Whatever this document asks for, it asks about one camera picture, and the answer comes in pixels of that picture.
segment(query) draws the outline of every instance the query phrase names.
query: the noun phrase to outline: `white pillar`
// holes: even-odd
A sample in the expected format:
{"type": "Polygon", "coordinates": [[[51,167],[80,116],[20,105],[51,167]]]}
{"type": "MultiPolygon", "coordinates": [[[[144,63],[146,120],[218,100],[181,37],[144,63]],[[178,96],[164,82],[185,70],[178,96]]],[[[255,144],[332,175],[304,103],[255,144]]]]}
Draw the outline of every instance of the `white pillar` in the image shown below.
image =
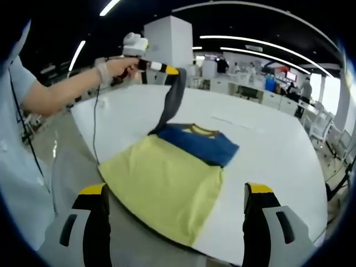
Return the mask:
{"type": "Polygon", "coordinates": [[[322,83],[320,84],[320,95],[319,95],[319,99],[318,99],[318,101],[320,103],[323,102],[324,90],[325,90],[325,80],[326,80],[326,77],[322,76],[322,83]]]}
{"type": "Polygon", "coordinates": [[[146,58],[174,67],[187,67],[193,62],[192,25],[169,16],[145,25],[149,40],[146,58]]]}
{"type": "Polygon", "coordinates": [[[350,101],[352,101],[352,97],[350,95],[350,90],[346,84],[345,74],[343,70],[340,73],[340,83],[339,106],[338,111],[334,117],[334,124],[339,131],[343,132],[346,126],[346,121],[348,121],[347,125],[351,125],[353,115],[351,111],[352,107],[350,107],[350,101]]]}

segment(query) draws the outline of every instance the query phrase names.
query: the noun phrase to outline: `monitor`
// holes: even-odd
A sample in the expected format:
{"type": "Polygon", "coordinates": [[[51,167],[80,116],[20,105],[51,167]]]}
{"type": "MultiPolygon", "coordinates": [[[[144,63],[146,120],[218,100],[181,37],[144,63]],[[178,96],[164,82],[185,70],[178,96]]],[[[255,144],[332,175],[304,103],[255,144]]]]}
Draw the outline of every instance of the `monitor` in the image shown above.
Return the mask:
{"type": "Polygon", "coordinates": [[[286,78],[292,80],[293,82],[295,82],[296,81],[296,74],[288,71],[287,74],[286,74],[286,78]]]}

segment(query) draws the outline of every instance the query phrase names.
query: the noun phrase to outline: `white table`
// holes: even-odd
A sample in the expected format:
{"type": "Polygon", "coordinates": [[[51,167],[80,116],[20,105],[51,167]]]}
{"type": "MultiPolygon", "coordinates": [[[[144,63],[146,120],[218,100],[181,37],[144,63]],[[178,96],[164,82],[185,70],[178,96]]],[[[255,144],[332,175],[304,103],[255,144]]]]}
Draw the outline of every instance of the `white table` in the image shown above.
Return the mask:
{"type": "MultiPolygon", "coordinates": [[[[100,97],[96,150],[110,159],[152,130],[163,110],[169,87],[134,85],[100,97]]],[[[93,153],[95,99],[72,109],[76,124],[93,153]]],[[[170,121],[196,123],[219,130],[240,146],[225,168],[220,196],[196,239],[194,249],[241,265],[244,256],[244,184],[270,186],[281,205],[288,205],[308,225],[312,241],[324,240],[327,196],[318,157],[300,122],[287,114],[237,97],[186,89],[170,121]]]]}
{"type": "Polygon", "coordinates": [[[247,80],[247,82],[240,82],[240,81],[236,81],[235,79],[233,79],[231,76],[233,76],[232,74],[227,74],[227,75],[218,75],[216,77],[216,79],[221,79],[221,80],[226,80],[228,81],[229,83],[233,83],[237,86],[245,86],[245,87],[248,87],[248,88],[251,88],[251,89],[255,89],[255,90],[258,90],[258,91],[266,91],[264,86],[255,86],[254,84],[250,84],[247,80]]]}
{"type": "Polygon", "coordinates": [[[298,106],[302,107],[304,110],[306,110],[314,115],[317,115],[319,113],[319,111],[315,107],[313,107],[312,105],[310,105],[302,100],[299,100],[298,106]]]}

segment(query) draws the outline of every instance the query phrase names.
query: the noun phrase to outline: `person's hand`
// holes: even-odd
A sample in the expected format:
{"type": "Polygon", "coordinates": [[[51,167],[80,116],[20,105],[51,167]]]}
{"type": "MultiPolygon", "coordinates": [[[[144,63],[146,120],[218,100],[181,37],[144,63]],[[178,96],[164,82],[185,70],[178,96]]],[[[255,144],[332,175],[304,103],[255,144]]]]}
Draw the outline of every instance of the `person's hand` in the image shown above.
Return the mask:
{"type": "Polygon", "coordinates": [[[106,62],[106,66],[111,77],[120,76],[125,70],[127,70],[128,75],[132,77],[137,72],[138,63],[138,58],[124,57],[116,60],[109,60],[106,62]]]}

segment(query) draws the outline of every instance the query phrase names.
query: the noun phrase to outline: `window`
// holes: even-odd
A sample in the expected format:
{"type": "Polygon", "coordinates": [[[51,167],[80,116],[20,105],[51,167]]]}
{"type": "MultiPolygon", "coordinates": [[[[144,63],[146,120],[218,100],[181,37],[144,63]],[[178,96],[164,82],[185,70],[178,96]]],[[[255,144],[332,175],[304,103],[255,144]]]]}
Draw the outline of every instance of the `window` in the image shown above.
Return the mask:
{"type": "Polygon", "coordinates": [[[320,87],[322,86],[322,76],[312,73],[310,77],[310,85],[312,89],[311,97],[314,101],[319,101],[320,87]]]}
{"type": "Polygon", "coordinates": [[[333,77],[325,78],[324,94],[322,104],[332,114],[336,114],[340,99],[340,79],[333,77]]]}

